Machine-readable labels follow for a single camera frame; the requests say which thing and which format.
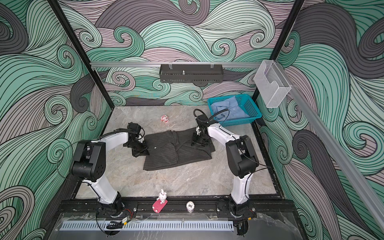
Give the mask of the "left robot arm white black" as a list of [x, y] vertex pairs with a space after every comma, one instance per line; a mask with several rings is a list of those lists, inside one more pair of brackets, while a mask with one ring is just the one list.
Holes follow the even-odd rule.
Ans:
[[81, 140], [74, 147], [69, 147], [74, 151], [70, 174], [94, 191], [102, 210], [112, 218], [119, 217], [125, 206], [121, 194], [112, 187], [105, 175], [107, 152], [123, 146], [131, 149], [135, 158], [148, 156], [145, 134], [143, 127], [131, 122], [126, 128], [103, 134], [96, 140]]

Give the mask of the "dark grey pinstriped shirt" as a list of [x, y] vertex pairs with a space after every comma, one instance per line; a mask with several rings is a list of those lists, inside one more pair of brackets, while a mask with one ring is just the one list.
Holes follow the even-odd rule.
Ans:
[[156, 171], [212, 159], [215, 146], [211, 141], [205, 147], [193, 145], [196, 129], [166, 131], [148, 135], [145, 138], [149, 154], [143, 170]]

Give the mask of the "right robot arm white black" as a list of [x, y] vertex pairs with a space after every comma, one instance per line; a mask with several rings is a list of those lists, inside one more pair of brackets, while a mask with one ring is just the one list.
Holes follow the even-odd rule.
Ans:
[[192, 137], [192, 145], [206, 147], [211, 139], [218, 141], [226, 147], [227, 162], [230, 171], [234, 175], [229, 210], [235, 218], [244, 217], [251, 206], [249, 204], [249, 181], [254, 173], [260, 170], [260, 162], [257, 158], [252, 140], [247, 135], [236, 135], [222, 127], [214, 119], [218, 114], [229, 112], [224, 109], [208, 117], [202, 110], [195, 109], [193, 115], [197, 127]]

